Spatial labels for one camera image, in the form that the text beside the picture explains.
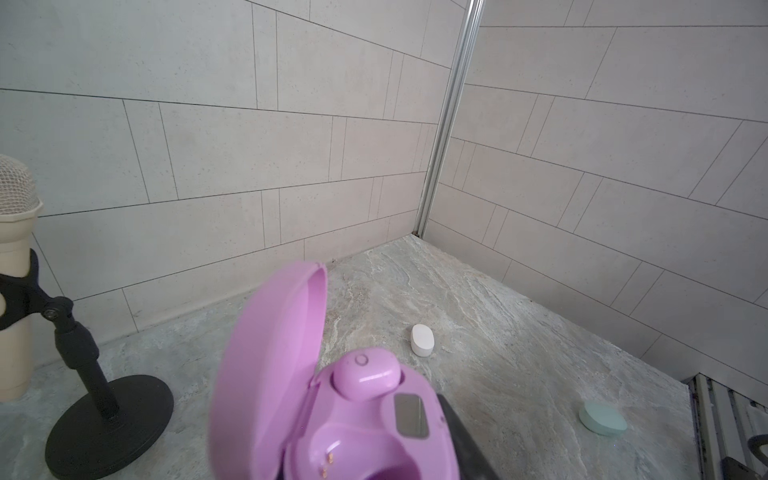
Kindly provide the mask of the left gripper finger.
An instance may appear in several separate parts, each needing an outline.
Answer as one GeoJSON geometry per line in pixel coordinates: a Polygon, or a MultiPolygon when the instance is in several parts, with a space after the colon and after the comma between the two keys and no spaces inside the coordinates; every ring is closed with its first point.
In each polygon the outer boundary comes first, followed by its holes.
{"type": "Polygon", "coordinates": [[[444,417],[450,431],[457,457],[461,480],[499,480],[499,475],[483,455],[481,449],[454,411],[447,398],[438,394],[444,417]]]}

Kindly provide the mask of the mint green earbud case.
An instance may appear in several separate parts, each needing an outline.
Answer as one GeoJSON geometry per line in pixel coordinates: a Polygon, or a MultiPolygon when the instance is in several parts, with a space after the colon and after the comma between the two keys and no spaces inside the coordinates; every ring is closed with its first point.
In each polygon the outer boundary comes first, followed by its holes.
{"type": "Polygon", "coordinates": [[[578,416],[588,430],[601,436],[618,436],[628,428],[625,418],[617,409],[593,401],[585,401],[578,416]]]}

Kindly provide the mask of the purple earbud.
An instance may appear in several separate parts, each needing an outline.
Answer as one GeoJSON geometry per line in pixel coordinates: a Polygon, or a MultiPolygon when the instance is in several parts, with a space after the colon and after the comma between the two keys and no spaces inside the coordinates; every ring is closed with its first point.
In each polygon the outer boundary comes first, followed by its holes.
{"type": "Polygon", "coordinates": [[[394,391],[400,384],[401,366],[396,356],[381,347],[344,354],[333,368],[334,389],[350,401],[368,401],[394,391]]]}

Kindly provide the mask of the purple earbud case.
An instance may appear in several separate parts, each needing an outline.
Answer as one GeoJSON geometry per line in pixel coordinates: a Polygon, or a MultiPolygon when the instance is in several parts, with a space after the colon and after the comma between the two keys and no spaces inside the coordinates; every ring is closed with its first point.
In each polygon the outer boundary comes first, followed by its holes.
{"type": "Polygon", "coordinates": [[[218,479],[456,479],[437,394],[402,364],[398,387],[342,397],[319,366],[328,272],[299,261],[247,302],[223,354],[209,414],[218,479]]]}

